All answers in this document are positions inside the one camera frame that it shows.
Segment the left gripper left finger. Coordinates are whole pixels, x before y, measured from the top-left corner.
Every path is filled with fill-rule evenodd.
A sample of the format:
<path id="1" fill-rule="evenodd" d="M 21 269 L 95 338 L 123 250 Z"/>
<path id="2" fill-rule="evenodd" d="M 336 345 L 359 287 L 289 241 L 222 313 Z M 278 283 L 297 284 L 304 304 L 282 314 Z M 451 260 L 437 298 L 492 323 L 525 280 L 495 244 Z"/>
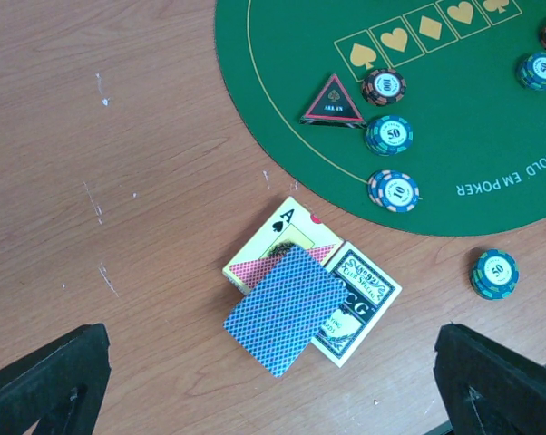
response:
<path id="1" fill-rule="evenodd" d="M 93 433 L 111 374 L 104 324 L 85 324 L 0 370 L 0 434 Z"/>

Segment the triangular red dealer button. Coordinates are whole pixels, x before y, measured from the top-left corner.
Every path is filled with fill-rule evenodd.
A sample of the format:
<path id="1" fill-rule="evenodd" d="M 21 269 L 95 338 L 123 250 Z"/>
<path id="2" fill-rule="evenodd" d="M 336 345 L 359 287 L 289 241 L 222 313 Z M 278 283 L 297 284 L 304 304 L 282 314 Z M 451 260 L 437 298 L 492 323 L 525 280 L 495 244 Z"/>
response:
<path id="1" fill-rule="evenodd" d="M 300 117 L 304 125 L 326 125 L 365 129 L 366 121 L 354 104 L 344 85 L 333 73 Z"/>

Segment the grey card deck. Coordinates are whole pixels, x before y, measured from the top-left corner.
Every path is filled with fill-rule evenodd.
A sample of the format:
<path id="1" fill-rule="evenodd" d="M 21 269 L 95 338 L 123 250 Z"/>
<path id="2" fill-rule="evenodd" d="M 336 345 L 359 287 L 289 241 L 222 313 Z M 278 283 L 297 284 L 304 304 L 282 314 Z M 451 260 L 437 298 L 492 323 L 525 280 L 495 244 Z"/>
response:
<path id="1" fill-rule="evenodd" d="M 304 248 L 293 246 L 232 309 L 223 327 L 278 378 L 346 297 L 342 281 Z"/>

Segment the green blue poker chip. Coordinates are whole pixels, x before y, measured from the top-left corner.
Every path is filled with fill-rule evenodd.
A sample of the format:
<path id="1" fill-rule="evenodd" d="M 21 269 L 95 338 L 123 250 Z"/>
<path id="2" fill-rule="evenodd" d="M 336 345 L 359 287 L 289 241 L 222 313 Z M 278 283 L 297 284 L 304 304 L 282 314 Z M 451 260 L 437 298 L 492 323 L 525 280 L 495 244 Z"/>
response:
<path id="1" fill-rule="evenodd" d="M 405 118 L 398 115 L 386 115 L 368 124 L 365 141 L 366 146 L 375 154 L 394 156 L 413 145 L 414 130 Z"/>

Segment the green blue chip stack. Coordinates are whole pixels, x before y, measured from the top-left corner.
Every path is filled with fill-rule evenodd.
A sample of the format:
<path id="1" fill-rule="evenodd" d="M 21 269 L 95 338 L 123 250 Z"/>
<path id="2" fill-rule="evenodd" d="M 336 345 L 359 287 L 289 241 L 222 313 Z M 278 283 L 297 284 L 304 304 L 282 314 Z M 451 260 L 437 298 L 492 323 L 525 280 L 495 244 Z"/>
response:
<path id="1" fill-rule="evenodd" d="M 489 249 L 473 264 L 470 280 L 480 297 L 502 300 L 514 292 L 519 278 L 519 267 L 510 254 L 500 249 Z"/>

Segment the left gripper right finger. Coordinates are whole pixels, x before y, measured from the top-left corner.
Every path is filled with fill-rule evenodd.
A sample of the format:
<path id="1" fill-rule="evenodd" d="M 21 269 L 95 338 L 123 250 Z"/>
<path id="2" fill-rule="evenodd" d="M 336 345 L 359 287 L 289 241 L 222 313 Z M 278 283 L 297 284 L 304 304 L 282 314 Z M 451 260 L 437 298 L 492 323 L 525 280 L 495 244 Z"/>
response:
<path id="1" fill-rule="evenodd" d="M 546 367 L 462 324 L 441 327 L 434 378 L 455 434 L 546 434 Z"/>

